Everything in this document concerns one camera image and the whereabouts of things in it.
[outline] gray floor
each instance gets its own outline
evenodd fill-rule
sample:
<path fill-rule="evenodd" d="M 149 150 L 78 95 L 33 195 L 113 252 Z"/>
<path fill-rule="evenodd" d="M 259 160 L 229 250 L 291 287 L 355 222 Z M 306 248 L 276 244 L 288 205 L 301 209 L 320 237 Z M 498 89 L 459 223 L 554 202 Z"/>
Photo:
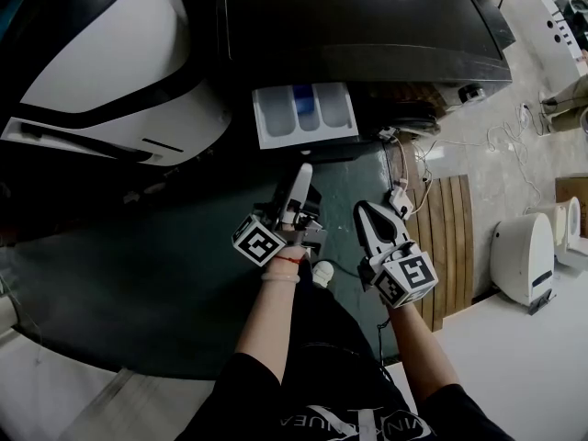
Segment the gray floor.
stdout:
<path fill-rule="evenodd" d="M 515 110 L 521 103 L 531 107 L 537 129 L 541 130 L 538 93 L 550 93 L 548 82 L 537 56 L 523 41 L 508 13 L 504 11 L 503 14 L 517 39 L 505 51 L 513 83 L 486 101 L 463 107 L 445 117 L 440 123 L 439 136 L 417 142 L 425 151 L 437 139 L 485 143 L 488 129 L 504 122 L 517 135 L 520 128 Z M 530 123 L 521 139 L 528 148 L 528 161 L 522 168 L 541 191 L 541 203 L 554 201 L 555 178 L 588 172 L 588 142 L 581 130 L 539 137 Z M 488 145 L 438 142 L 427 156 L 434 177 L 469 175 L 474 218 L 475 295 L 490 286 L 489 258 L 494 227 L 500 221 L 522 214 L 538 199 L 537 192 L 523 178 L 508 136 L 502 130 L 493 130 L 491 141 L 496 145 L 495 151 Z"/>

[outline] black pants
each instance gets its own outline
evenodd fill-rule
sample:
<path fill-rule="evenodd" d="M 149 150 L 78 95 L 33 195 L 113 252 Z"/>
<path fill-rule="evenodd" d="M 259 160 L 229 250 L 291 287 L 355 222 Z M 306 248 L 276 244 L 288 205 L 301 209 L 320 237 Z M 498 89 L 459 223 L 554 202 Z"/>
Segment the black pants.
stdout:
<path fill-rule="evenodd" d="M 334 299 L 331 291 L 312 282 L 308 260 L 300 264 L 292 309 L 289 353 L 306 345 L 332 345 L 373 358 L 371 346 L 356 320 Z"/>

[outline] white plug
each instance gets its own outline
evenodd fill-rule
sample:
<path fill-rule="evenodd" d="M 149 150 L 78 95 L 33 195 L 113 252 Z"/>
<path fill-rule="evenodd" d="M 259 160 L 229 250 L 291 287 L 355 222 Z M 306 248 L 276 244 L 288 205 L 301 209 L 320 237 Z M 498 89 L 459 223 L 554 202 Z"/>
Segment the white plug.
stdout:
<path fill-rule="evenodd" d="M 395 187 L 392 190 L 390 205 L 403 221 L 407 221 L 413 213 L 414 206 L 402 187 Z"/>

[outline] white plastic container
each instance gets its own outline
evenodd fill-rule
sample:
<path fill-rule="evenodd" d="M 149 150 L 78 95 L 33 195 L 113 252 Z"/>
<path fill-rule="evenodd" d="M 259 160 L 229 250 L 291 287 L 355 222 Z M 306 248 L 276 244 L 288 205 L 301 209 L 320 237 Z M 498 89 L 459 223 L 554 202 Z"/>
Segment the white plastic container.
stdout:
<path fill-rule="evenodd" d="M 292 85 L 254 90 L 257 137 L 262 149 L 357 135 L 356 117 L 343 83 L 312 85 L 314 110 L 299 114 Z"/>

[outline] white shoe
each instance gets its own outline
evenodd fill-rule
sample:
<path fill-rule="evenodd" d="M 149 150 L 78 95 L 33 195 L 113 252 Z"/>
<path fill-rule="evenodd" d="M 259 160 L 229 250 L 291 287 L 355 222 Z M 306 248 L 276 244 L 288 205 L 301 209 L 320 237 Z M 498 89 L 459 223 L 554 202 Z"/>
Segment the white shoe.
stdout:
<path fill-rule="evenodd" d="M 328 261 L 318 262 L 312 269 L 312 282 L 326 288 L 333 279 L 334 268 Z"/>

